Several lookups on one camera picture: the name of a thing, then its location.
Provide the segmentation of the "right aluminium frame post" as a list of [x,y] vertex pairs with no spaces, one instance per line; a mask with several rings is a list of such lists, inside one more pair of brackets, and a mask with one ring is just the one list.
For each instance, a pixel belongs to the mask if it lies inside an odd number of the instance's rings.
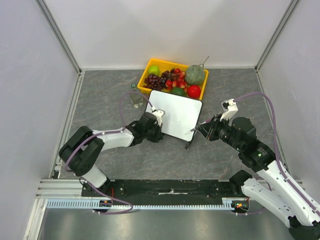
[[275,44],[277,43],[279,37],[281,36],[282,32],[284,31],[286,25],[288,24],[290,18],[292,17],[293,13],[295,12],[296,8],[298,7],[300,0],[291,0],[289,5],[287,6],[284,14],[282,15],[278,25],[276,26],[271,38],[269,39],[265,49],[263,50],[257,64],[255,65],[254,69],[255,72],[258,73],[262,68],[263,64],[265,63],[267,57],[273,50]]

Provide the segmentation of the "aluminium frame post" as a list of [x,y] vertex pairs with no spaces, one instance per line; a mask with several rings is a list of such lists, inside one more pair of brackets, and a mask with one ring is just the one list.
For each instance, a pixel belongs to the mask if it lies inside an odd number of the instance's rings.
[[66,54],[69,62],[71,63],[74,70],[77,72],[78,75],[82,73],[82,69],[78,64],[74,54],[72,53],[63,33],[61,32],[53,14],[51,13],[47,3],[45,0],[35,0],[35,3],[39,7],[40,11],[42,12],[44,18],[46,19],[49,27],[51,28],[53,34],[55,35],[58,43],[60,44],[62,50]]
[[281,36],[282,32],[284,31],[286,25],[288,24],[290,18],[292,17],[293,13],[295,12],[296,8],[298,7],[300,0],[291,0],[289,5],[287,6],[284,14],[282,15],[278,25],[276,26],[271,38],[269,39],[265,49],[263,50],[257,64],[255,65],[254,69],[255,72],[258,73],[262,68],[263,64],[265,63],[267,57],[273,50],[275,44],[277,43],[279,37]]

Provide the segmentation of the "white marker pen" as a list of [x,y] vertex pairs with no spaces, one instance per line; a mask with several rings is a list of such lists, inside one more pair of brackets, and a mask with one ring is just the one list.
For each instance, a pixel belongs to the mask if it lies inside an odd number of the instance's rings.
[[193,133],[194,131],[196,131],[196,130],[201,126],[200,123],[198,123],[194,128],[192,128],[192,129],[190,129],[189,131],[187,131],[187,132],[185,133],[185,135],[188,135],[188,134]]

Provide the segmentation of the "green apple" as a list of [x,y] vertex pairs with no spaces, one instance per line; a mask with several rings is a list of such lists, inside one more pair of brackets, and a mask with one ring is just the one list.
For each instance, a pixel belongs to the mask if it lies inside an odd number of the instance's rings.
[[160,69],[157,65],[150,65],[147,69],[147,72],[149,75],[153,74],[153,75],[159,76]]

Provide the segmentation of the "red cherry bunch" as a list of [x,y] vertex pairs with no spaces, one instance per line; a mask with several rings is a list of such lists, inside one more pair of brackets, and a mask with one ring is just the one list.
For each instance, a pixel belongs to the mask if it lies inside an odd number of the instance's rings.
[[186,72],[179,68],[173,68],[170,71],[166,70],[162,73],[165,78],[165,87],[167,91],[171,91],[173,88],[181,88],[184,91],[187,90],[188,84],[185,81]]

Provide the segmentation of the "purple grape bunch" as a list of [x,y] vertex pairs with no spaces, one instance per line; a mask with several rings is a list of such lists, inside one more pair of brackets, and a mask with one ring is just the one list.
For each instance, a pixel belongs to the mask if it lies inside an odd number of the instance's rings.
[[167,89],[167,81],[170,80],[171,73],[167,70],[163,72],[160,76],[150,73],[143,80],[143,87],[151,90],[165,90]]

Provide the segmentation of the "clear glass bottle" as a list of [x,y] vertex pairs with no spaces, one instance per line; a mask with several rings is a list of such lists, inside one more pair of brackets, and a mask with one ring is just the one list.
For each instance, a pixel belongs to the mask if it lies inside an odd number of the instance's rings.
[[138,86],[135,83],[133,83],[131,85],[130,90],[132,92],[130,94],[130,99],[131,99],[133,106],[135,108],[140,108],[144,103],[143,96],[141,95],[140,89],[138,88]]

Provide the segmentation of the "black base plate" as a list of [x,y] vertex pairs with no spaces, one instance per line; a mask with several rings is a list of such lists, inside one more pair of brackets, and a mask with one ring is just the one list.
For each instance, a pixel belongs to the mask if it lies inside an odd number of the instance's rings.
[[241,186],[232,177],[227,181],[218,179],[113,179],[98,190],[108,196],[130,203],[154,203],[157,201],[181,203],[182,200],[205,198],[245,198]]

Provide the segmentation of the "green avocado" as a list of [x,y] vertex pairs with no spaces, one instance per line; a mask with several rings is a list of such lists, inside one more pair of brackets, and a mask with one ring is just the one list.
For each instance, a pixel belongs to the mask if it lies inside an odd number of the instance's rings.
[[176,95],[176,96],[181,96],[181,97],[185,97],[186,93],[184,91],[183,88],[180,87],[173,87],[170,91],[171,94]]

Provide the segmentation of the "green netted melon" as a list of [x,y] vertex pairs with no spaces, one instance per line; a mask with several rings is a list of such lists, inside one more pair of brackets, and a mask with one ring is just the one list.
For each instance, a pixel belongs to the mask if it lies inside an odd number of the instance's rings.
[[205,71],[200,65],[190,65],[185,71],[185,82],[188,85],[201,85],[205,80]]

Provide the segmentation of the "small whiteboard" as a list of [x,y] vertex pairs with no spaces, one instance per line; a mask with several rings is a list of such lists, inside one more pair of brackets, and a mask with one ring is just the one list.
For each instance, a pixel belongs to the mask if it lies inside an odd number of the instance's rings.
[[150,92],[149,101],[156,110],[164,111],[162,133],[184,141],[187,150],[195,136],[189,130],[198,124],[203,102],[157,90]]

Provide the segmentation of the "yellow plastic bin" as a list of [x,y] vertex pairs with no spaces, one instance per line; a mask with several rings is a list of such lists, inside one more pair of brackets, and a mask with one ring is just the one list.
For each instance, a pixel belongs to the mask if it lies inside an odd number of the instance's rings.
[[[160,70],[160,73],[158,76],[160,76],[163,72],[165,71],[170,71],[171,69],[174,69],[174,68],[179,68],[181,71],[185,71],[187,70],[187,68],[189,66],[187,65],[183,65],[183,64],[180,64],[180,63],[175,63],[175,62],[170,62],[170,61],[165,61],[165,60],[160,60],[160,59],[156,59],[156,58],[151,58],[144,70],[144,73],[142,74],[142,77],[140,78],[138,84],[137,84],[137,87],[140,89],[141,93],[143,94],[147,94],[149,95],[151,93],[151,89],[148,89],[148,88],[144,88],[143,87],[143,81],[144,79],[149,75],[148,74],[148,67],[149,66],[152,66],[152,65],[157,65],[159,67],[159,70]],[[198,99],[196,100],[202,100],[203,99],[203,95],[204,95],[204,91],[205,91],[205,87],[206,87],[206,83],[207,83],[207,79],[208,79],[208,76],[209,76],[209,71],[207,69],[204,68],[204,64],[200,64],[199,66],[203,67],[204,69],[204,72],[205,72],[205,79],[204,79],[204,82],[201,84],[201,85],[197,85],[201,88],[201,95]],[[185,92],[185,97],[188,97],[188,94],[187,94],[187,90],[189,88],[189,86],[192,86],[192,85],[188,85],[187,84],[187,89],[184,91]],[[164,90],[158,90],[158,91],[162,91],[162,92],[166,92],[166,93],[171,93],[171,91],[167,91],[167,89],[164,89]]]

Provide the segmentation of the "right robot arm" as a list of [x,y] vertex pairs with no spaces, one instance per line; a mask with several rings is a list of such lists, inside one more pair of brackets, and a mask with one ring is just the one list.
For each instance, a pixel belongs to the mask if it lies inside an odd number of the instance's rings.
[[235,197],[245,195],[277,216],[295,240],[320,238],[320,205],[276,161],[275,153],[257,139],[250,119],[236,117],[232,122],[215,115],[196,129],[209,141],[222,140],[238,151],[242,163],[275,190],[263,187],[244,170],[230,178],[229,191]]

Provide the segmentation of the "left aluminium frame post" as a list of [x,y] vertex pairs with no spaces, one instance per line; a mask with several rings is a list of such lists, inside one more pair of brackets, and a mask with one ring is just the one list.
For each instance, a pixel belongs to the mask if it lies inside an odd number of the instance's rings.
[[63,33],[61,32],[53,14],[51,13],[47,3],[45,0],[35,0],[35,3],[39,7],[40,11],[42,12],[44,18],[46,19],[49,27],[51,28],[53,34],[55,35],[58,43],[60,44],[62,50],[66,54],[69,62],[71,63],[74,70],[77,72],[78,75],[82,73],[82,69],[78,64],[74,54],[72,53]]

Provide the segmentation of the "red apple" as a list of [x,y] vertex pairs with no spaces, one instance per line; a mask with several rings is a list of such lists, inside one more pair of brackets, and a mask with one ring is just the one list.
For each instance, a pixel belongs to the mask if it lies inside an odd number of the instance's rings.
[[199,99],[201,96],[201,88],[198,85],[190,85],[187,89],[187,95],[192,99]]

